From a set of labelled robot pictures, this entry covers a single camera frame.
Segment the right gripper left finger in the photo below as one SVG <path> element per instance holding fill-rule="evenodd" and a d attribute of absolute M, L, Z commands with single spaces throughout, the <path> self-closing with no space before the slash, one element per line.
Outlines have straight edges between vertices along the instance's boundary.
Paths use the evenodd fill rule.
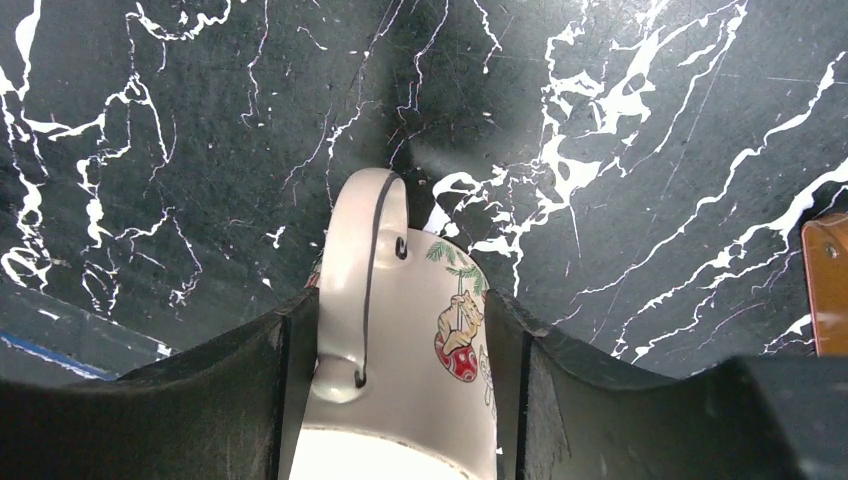
<path fill-rule="evenodd" d="M 113 381 L 1 384 L 5 479 L 285 479 L 317 359 L 314 288 Z"/>

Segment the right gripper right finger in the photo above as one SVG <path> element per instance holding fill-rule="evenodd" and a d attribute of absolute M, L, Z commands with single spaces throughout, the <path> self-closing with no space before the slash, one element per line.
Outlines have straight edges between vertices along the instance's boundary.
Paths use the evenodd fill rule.
<path fill-rule="evenodd" d="M 843 479 L 847 361 L 733 357 L 685 379 L 618 360 L 490 290 L 502 479 Z"/>

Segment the cream cartoon mug green interior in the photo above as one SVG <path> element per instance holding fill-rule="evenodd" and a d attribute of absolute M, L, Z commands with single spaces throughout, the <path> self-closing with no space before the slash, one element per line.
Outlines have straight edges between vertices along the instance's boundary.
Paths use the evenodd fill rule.
<path fill-rule="evenodd" d="M 460 248 L 411 228 L 396 173 L 345 182 L 309 282 L 317 359 L 290 477 L 495 478 L 488 282 Z"/>

